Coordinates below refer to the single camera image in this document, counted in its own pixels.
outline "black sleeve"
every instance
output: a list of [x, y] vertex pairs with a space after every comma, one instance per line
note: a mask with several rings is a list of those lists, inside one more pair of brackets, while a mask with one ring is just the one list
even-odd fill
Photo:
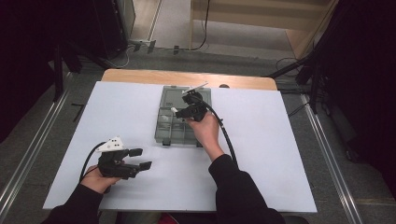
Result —
[[78, 184], [67, 202], [52, 209], [42, 224], [97, 224], [102, 199], [103, 194]]
[[216, 158], [209, 173], [218, 186], [216, 207], [219, 224], [285, 223], [283, 217], [268, 208], [250, 175], [240, 171], [229, 155]]

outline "right hand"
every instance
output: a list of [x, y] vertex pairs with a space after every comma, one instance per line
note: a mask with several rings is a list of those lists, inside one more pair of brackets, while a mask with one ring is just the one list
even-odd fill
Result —
[[206, 112], [204, 118], [199, 122], [193, 119], [186, 119], [186, 121], [194, 130], [195, 137], [204, 147], [210, 160], [214, 161], [224, 154], [219, 146], [219, 124], [212, 113]]

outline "cable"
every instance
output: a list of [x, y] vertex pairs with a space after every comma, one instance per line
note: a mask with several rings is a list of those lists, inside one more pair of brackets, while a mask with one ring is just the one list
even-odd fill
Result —
[[[276, 61], [276, 64], [275, 64], [276, 71], [279, 71], [278, 64], [280, 62], [282, 62], [283, 60], [286, 60], [286, 59], [293, 59], [293, 60], [296, 60], [298, 62], [298, 60], [296, 58], [282, 58], [282, 59], [279, 59], [279, 60]], [[293, 74], [293, 75], [285, 75], [285, 76], [287, 76], [287, 77], [295, 77], [295, 76], [298, 75], [298, 73], [297, 74]]]
[[295, 114], [297, 114], [297, 112], [299, 112], [301, 109], [303, 109], [306, 105], [308, 105], [309, 103], [305, 103], [305, 104], [303, 104], [303, 105], [300, 105], [299, 107], [297, 107], [296, 109], [294, 109], [293, 111], [291, 111], [289, 114], [288, 114], [288, 117], [290, 118], [291, 116], [293, 116], [293, 115], [295, 115]]
[[205, 16], [205, 29], [204, 29], [205, 37], [204, 37], [204, 40], [202, 41], [201, 45], [198, 48], [195, 48], [195, 49], [169, 49], [169, 50], [194, 51], [194, 50], [200, 49], [204, 45], [204, 43], [206, 42], [206, 37], [207, 37], [207, 18], [209, 16], [209, 5], [210, 5], [210, 0], [207, 0], [207, 8], [206, 8], [206, 16]]
[[104, 143], [105, 143], [105, 142], [99, 143], [96, 147], [94, 147], [94, 148], [91, 150], [90, 154], [88, 155], [87, 159], [86, 159], [85, 162], [84, 162], [84, 165], [82, 166], [82, 170], [81, 170], [81, 174], [79, 175], [79, 181], [78, 181], [78, 182], [81, 182], [81, 180], [84, 178], [84, 176], [85, 176], [85, 175], [84, 175], [85, 169], [87, 168], [88, 161], [90, 160], [90, 158], [91, 158], [93, 152], [94, 152], [97, 148], [99, 148], [99, 146], [103, 145]]
[[111, 62], [111, 61], [109, 61], [109, 60], [106, 60], [106, 62], [107, 62], [107, 63], [110, 63], [111, 65], [115, 66], [116, 68], [123, 68], [123, 67], [125, 67], [125, 66], [126, 66], [126, 65], [128, 65], [128, 63], [129, 63], [129, 55], [128, 55], [128, 51], [129, 51], [131, 48], [134, 48], [134, 45], [132, 45], [132, 46], [128, 47], [128, 49], [125, 51], [126, 58], [127, 58], [127, 62], [126, 62], [126, 64], [124, 64], [124, 65], [121, 65], [121, 66], [118, 66], [118, 65], [115, 65], [114, 63], [112, 63], [112, 62]]
[[222, 119], [219, 118], [219, 116], [218, 116], [218, 114], [216, 113], [216, 111], [215, 111], [215, 110], [212, 108], [212, 106], [209, 105], [207, 102], [201, 100], [200, 98], [198, 98], [198, 97], [196, 97], [196, 96], [194, 96], [194, 95], [192, 95], [191, 97], [194, 98], [194, 99], [196, 99], [196, 100], [198, 100], [198, 101], [201, 102], [202, 104], [204, 104], [204, 105], [206, 106], [206, 108], [208, 108], [208, 109], [210, 110], [210, 112], [212, 112], [213, 115], [216, 117], [216, 120], [217, 120], [218, 123], [219, 123], [219, 126], [220, 126], [220, 128], [221, 128], [221, 131], [222, 131], [223, 134], [224, 134], [224, 138], [225, 138], [225, 140], [226, 140], [226, 142], [227, 142], [228, 148], [230, 149], [231, 157], [233, 158], [233, 163], [235, 163], [236, 167], [238, 167], [238, 162], [236, 161], [235, 152], [233, 151], [233, 144], [231, 143], [230, 137], [228, 136], [227, 131], [226, 131], [225, 128], [224, 128], [224, 124], [222, 123]]

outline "black cable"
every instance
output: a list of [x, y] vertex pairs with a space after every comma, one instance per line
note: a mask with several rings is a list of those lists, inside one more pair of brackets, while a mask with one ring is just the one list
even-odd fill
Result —
[[85, 169], [87, 168], [88, 161], [90, 161], [90, 158], [91, 158], [93, 152], [94, 152], [97, 148], [99, 148], [99, 146], [103, 145], [104, 143], [105, 143], [105, 142], [99, 143], [96, 147], [94, 147], [94, 148], [91, 150], [90, 154], [88, 155], [87, 159], [86, 159], [85, 162], [84, 162], [84, 165], [82, 166], [82, 170], [81, 170], [81, 174], [79, 175], [79, 181], [78, 181], [78, 182], [81, 182], [81, 180], [84, 178], [84, 176], [85, 176], [85, 175], [84, 175]]
[[91, 169], [89, 172], [85, 173], [85, 175], [82, 177], [82, 179], [84, 179], [85, 176], [87, 176], [87, 174], [89, 174], [90, 172], [96, 170], [97, 168], [98, 168], [98, 167], [96, 166], [95, 168]]
[[206, 8], [206, 16], [205, 16], [205, 29], [204, 29], [205, 37], [204, 37], [204, 40], [202, 41], [202, 44], [198, 48], [195, 48], [195, 49], [169, 49], [169, 50], [194, 51], [194, 50], [200, 49], [204, 45], [204, 43], [206, 42], [206, 37], [207, 37], [207, 18], [209, 16], [209, 5], [210, 5], [210, 0], [207, 0], [207, 8]]
[[204, 41], [202, 41], [202, 44], [200, 47], [195, 48], [195, 49], [189, 49], [189, 50], [197, 50], [200, 49], [204, 43], [206, 42], [206, 37], [207, 37], [207, 18], [209, 16], [209, 5], [210, 5], [210, 0], [207, 0], [207, 8], [206, 8], [206, 18], [205, 18], [205, 37], [204, 37]]
[[[294, 62], [294, 63], [298, 64], [298, 60], [297, 60], [296, 58], [282, 58], [282, 59], [279, 59], [279, 60], [276, 61], [276, 64], [275, 64], [276, 71], [279, 71], [278, 64], [279, 64], [280, 62], [282, 62], [283, 60], [286, 60], [286, 59], [293, 59], [293, 60], [296, 60], [297, 62]], [[292, 74], [292, 75], [286, 75], [286, 74], [285, 74], [285, 76], [286, 76], [286, 77], [295, 77], [295, 76], [297, 76], [297, 75], [300, 73], [300, 70], [299, 70], [298, 68], [295, 68], [295, 70], [297, 70], [297, 74]]]
[[306, 105], [308, 105], [309, 103], [305, 103], [305, 104], [303, 104], [303, 105], [300, 105], [299, 107], [297, 107], [296, 109], [294, 109], [293, 111], [291, 111], [289, 114], [288, 114], [288, 117], [290, 118], [291, 116], [293, 116], [293, 115], [295, 115], [295, 114], [297, 114], [297, 112], [299, 112], [301, 109], [303, 109]]
[[198, 97], [196, 97], [196, 96], [194, 96], [194, 95], [191, 95], [191, 97], [194, 98], [194, 99], [196, 99], [196, 100], [198, 100], [198, 101], [200, 101], [202, 104], [204, 104], [204, 105], [206, 106], [206, 108], [208, 108], [208, 109], [210, 110], [210, 112], [212, 112], [213, 115], [216, 117], [216, 120], [217, 120], [218, 123], [219, 123], [219, 126], [220, 126], [220, 128], [221, 128], [221, 131], [222, 131], [223, 134], [224, 134], [224, 138], [225, 138], [225, 140], [226, 140], [226, 142], [227, 142], [228, 148], [230, 149], [231, 157], [233, 158], [233, 163], [235, 163], [236, 167], [238, 167], [238, 162], [236, 161], [235, 152], [233, 151], [233, 144], [231, 143], [230, 137], [228, 136], [227, 131], [226, 131], [225, 128], [224, 128], [224, 124], [222, 123], [222, 119], [219, 118], [219, 116], [218, 116], [218, 114], [216, 113], [216, 111], [215, 111], [215, 110], [212, 108], [212, 106], [209, 105], [207, 102], [201, 100], [200, 98], [198, 98]]

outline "hand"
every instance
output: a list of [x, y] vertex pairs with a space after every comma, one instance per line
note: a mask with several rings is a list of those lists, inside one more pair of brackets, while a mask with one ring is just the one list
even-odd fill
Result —
[[195, 137], [204, 147], [210, 160], [214, 161], [224, 154], [219, 146], [219, 124], [212, 113], [206, 112], [200, 122], [193, 119], [186, 119], [186, 121], [194, 130]]
[[80, 184], [103, 194], [109, 186], [116, 184], [119, 180], [121, 180], [120, 177], [103, 177], [97, 165], [94, 165], [88, 168]]

